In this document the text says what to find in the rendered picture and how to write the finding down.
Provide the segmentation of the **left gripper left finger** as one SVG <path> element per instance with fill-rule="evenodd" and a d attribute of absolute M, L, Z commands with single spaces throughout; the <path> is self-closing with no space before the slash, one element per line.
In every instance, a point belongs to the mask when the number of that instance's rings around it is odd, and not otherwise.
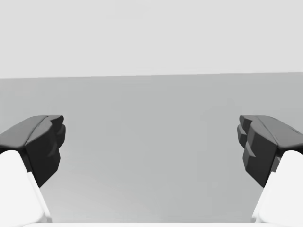
<path fill-rule="evenodd" d="M 56 173 L 62 115 L 29 117 L 0 133 L 0 224 L 51 223 L 40 188 Z"/>

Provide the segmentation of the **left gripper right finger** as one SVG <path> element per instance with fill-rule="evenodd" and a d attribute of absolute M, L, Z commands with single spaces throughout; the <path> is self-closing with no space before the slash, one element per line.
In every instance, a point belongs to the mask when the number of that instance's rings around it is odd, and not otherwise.
<path fill-rule="evenodd" d="M 303 133 L 265 115 L 241 115 L 246 172 L 263 188 L 251 221 L 303 224 Z"/>

